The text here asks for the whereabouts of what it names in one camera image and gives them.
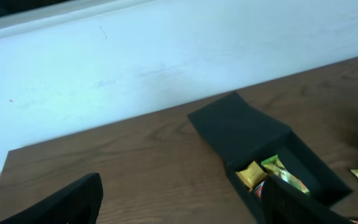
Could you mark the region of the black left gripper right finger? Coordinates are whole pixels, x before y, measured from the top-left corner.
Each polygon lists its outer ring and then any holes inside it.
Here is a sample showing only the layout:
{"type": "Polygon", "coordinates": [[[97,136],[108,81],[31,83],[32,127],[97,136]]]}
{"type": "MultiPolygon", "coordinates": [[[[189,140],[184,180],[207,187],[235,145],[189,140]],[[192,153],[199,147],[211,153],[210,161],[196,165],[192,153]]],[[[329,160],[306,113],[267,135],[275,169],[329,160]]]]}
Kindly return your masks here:
{"type": "Polygon", "coordinates": [[[273,175],[265,180],[261,200],[266,224],[353,224],[273,175]]]}

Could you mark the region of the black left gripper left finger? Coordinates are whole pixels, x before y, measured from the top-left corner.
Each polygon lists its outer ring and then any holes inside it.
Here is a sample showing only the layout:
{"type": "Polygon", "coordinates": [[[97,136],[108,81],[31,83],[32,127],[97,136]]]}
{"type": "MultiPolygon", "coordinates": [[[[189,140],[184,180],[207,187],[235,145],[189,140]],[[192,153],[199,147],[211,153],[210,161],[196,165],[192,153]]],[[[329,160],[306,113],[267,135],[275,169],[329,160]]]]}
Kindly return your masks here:
{"type": "Polygon", "coordinates": [[[103,185],[99,173],[89,173],[0,224],[96,224],[103,185]]]}

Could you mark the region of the red cylindrical can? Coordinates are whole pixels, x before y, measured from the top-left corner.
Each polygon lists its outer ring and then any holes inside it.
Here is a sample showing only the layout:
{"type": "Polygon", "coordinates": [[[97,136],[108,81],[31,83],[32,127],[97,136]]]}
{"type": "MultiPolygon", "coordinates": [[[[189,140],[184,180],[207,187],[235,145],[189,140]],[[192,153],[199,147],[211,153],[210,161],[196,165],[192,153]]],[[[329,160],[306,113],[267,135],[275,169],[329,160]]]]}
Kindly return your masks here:
{"type": "Polygon", "coordinates": [[[263,189],[263,186],[264,186],[264,181],[262,181],[258,186],[256,186],[255,190],[254,190],[254,194],[256,196],[258,196],[258,198],[261,198],[262,197],[262,189],[263,189]]]}

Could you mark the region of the green yellow snack packet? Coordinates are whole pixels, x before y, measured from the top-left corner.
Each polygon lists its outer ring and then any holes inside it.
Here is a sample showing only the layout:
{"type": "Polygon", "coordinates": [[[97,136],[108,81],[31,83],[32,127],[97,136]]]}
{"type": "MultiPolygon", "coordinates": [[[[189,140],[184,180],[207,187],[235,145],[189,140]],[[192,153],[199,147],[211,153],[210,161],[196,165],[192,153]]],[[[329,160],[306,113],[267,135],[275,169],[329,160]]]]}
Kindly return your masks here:
{"type": "Polygon", "coordinates": [[[278,155],[274,155],[269,157],[261,162],[261,165],[269,172],[270,174],[274,174],[280,179],[284,180],[294,188],[303,192],[304,194],[309,195],[310,191],[307,186],[293,174],[291,174],[286,167],[283,165],[278,155]]]}

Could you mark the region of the small yellow snack packet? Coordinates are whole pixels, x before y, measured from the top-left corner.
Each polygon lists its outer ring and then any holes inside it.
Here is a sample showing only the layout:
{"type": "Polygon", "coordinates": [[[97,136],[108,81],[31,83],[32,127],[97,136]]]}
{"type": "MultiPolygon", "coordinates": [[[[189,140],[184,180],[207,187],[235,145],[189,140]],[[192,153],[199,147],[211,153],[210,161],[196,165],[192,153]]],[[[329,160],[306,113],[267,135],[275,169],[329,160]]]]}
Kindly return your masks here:
{"type": "Polygon", "coordinates": [[[256,163],[256,161],[251,162],[246,169],[236,172],[236,174],[249,191],[252,191],[256,186],[263,182],[267,176],[267,173],[258,165],[258,163],[256,163]]]}

